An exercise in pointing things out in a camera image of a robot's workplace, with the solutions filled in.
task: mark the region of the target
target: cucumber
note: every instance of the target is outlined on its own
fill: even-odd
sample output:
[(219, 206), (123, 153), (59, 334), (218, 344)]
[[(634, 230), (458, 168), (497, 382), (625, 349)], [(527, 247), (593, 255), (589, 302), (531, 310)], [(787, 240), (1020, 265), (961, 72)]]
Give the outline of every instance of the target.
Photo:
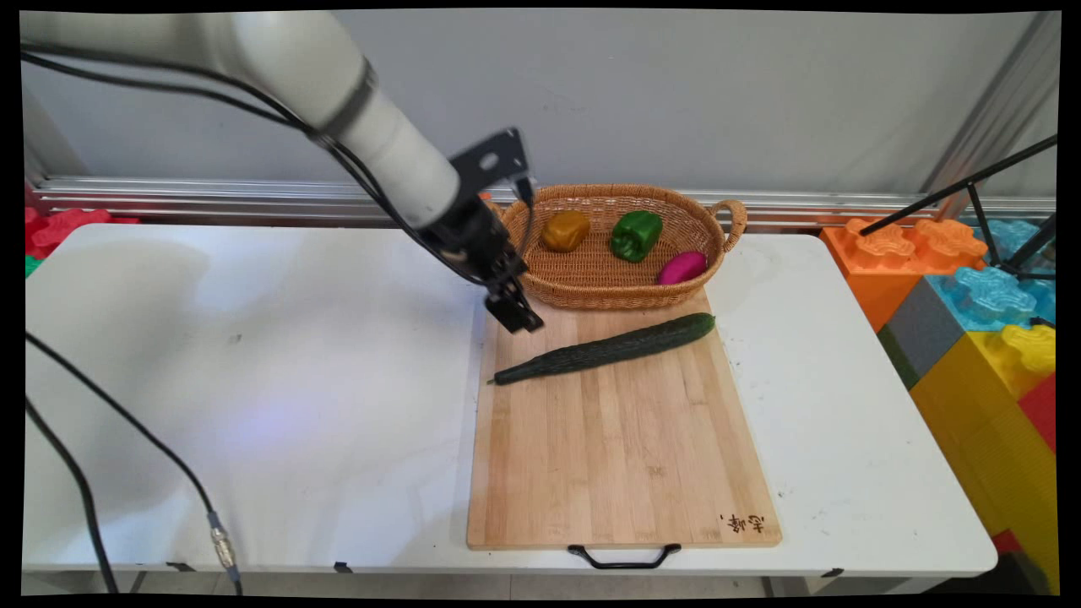
[(495, 379), (488, 383), (502, 386), (530, 378), (582, 371), (664, 353), (704, 338), (713, 330), (713, 325), (712, 315), (694, 313), (604, 340), (565, 346), (537, 355), (524, 364), (496, 372)]

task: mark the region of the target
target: gray foam block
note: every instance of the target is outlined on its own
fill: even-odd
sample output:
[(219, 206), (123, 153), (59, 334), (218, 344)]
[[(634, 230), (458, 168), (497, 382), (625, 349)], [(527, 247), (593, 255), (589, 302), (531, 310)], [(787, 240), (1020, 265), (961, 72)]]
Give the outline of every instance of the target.
[(919, 378), (964, 335), (964, 329), (922, 277), (890, 319), (890, 330)]

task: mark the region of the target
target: cable connector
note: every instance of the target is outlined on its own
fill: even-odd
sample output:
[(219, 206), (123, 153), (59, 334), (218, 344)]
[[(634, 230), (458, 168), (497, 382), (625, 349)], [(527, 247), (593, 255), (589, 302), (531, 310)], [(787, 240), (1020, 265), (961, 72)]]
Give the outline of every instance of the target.
[(237, 582), (240, 580), (240, 570), (237, 569), (237, 560), (232, 554), (232, 545), (229, 543), (229, 534), (225, 531), (225, 526), (218, 519), (217, 513), (211, 511), (206, 514), (210, 520), (210, 540), (214, 542), (214, 551), (217, 553), (217, 560), (222, 563), (229, 580)]

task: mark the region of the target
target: basket handle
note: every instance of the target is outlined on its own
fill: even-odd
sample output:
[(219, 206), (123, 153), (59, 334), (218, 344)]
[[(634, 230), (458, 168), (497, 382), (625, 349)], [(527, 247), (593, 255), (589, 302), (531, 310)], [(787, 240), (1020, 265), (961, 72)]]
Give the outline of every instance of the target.
[(721, 246), (721, 249), (728, 253), (739, 242), (739, 237), (743, 236), (743, 232), (747, 228), (747, 208), (738, 200), (728, 199), (715, 204), (709, 210), (709, 213), (713, 217), (717, 217), (717, 213), (721, 209), (728, 209), (732, 212), (732, 229), (729, 230), (729, 236), (724, 239), (724, 244)]
[(488, 208), (492, 210), (492, 213), (495, 213), (496, 219), (498, 219), (501, 222), (503, 222), (503, 208), (502, 207), (499, 207), (498, 204), (492, 202), (491, 200), (485, 200), (484, 204), (486, 204)]

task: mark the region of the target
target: wicker basket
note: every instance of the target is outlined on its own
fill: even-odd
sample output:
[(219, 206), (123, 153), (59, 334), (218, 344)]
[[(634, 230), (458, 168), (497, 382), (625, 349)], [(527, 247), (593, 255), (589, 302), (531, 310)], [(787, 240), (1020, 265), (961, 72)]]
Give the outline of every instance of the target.
[[(725, 238), (716, 214), (732, 212), (732, 233)], [(612, 227), (625, 213), (644, 209), (660, 215), (660, 239), (645, 260), (635, 264), (609, 250)], [(552, 214), (580, 211), (589, 217), (589, 236), (571, 253), (556, 253), (538, 243)], [(517, 201), (501, 214), (510, 240), (521, 251), (529, 209)], [(522, 286), (532, 298), (563, 308), (656, 308), (679, 304), (706, 285), (732, 251), (744, 228), (747, 210), (737, 200), (723, 200), (707, 211), (698, 201), (654, 186), (602, 184), (552, 186), (537, 191), (533, 232), (525, 243)], [(709, 265), (692, 280), (656, 285), (657, 274), (679, 253), (700, 251)]]

